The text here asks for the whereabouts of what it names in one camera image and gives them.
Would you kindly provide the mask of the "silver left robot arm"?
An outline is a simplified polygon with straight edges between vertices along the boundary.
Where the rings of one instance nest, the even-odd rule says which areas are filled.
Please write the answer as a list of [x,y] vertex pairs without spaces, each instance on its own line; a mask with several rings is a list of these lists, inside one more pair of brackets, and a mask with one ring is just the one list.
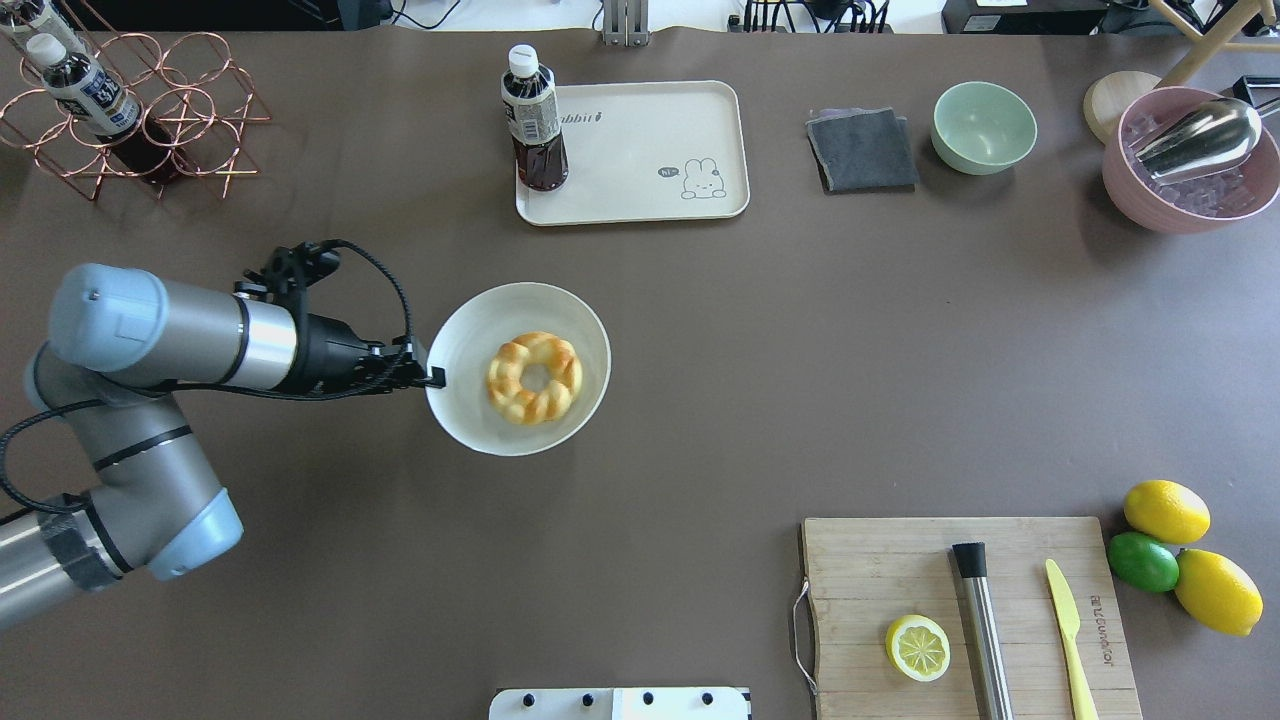
[[330,245],[278,249],[232,293],[92,263],[65,275],[26,392],[38,421],[68,423],[99,483],[35,500],[3,482],[19,503],[3,520],[4,628],[138,568],[183,577],[239,542],[179,392],[305,402],[445,386],[411,329],[385,345],[310,311],[308,290],[339,263]]

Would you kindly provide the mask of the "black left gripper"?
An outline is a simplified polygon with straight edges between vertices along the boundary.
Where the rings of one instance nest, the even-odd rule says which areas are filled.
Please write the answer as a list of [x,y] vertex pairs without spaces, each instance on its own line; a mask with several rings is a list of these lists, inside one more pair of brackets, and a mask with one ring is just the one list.
[[415,357],[415,338],[396,337],[389,345],[360,338],[346,323],[315,314],[297,328],[292,364],[293,395],[378,395],[408,387],[443,389],[444,368],[428,369]]

